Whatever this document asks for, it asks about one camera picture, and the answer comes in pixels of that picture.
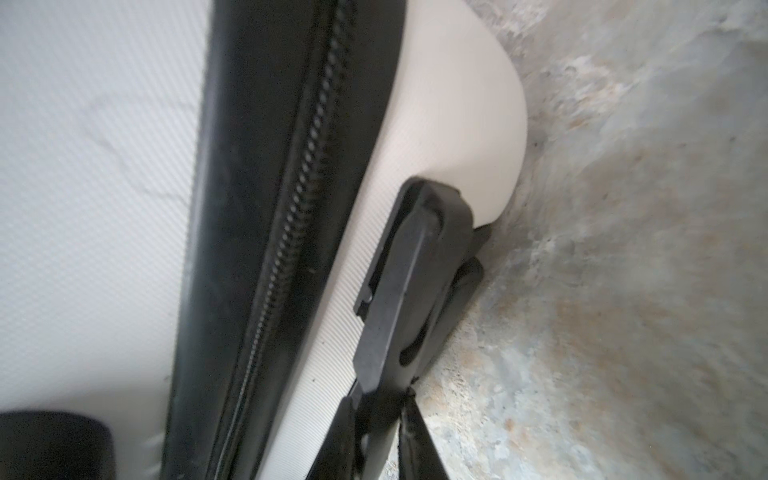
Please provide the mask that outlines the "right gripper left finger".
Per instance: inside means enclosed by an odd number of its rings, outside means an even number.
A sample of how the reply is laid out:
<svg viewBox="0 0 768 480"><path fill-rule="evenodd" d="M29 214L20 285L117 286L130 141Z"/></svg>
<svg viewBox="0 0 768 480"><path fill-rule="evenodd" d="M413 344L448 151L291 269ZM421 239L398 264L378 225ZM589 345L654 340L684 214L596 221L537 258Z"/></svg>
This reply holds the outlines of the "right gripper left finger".
<svg viewBox="0 0 768 480"><path fill-rule="evenodd" d="M356 410L353 398L344 397L306 480L351 480L356 456Z"/></svg>

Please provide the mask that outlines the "black suitcase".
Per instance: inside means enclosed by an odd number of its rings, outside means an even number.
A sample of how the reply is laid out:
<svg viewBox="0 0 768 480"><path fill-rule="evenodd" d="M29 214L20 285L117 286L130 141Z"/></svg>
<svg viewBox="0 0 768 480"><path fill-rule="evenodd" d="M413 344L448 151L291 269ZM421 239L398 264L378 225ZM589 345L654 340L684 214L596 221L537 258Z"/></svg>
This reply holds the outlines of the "black suitcase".
<svg viewBox="0 0 768 480"><path fill-rule="evenodd" d="M380 477L526 134L462 1L3 2L2 477Z"/></svg>

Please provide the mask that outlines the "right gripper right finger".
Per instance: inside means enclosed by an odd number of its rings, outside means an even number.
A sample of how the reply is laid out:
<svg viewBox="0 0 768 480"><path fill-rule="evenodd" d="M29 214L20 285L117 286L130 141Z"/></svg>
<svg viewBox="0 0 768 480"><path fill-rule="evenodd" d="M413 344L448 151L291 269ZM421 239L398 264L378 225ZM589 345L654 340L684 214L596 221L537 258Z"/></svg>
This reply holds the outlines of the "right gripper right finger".
<svg viewBox="0 0 768 480"><path fill-rule="evenodd" d="M398 479L449 479L414 395L405 398L400 412Z"/></svg>

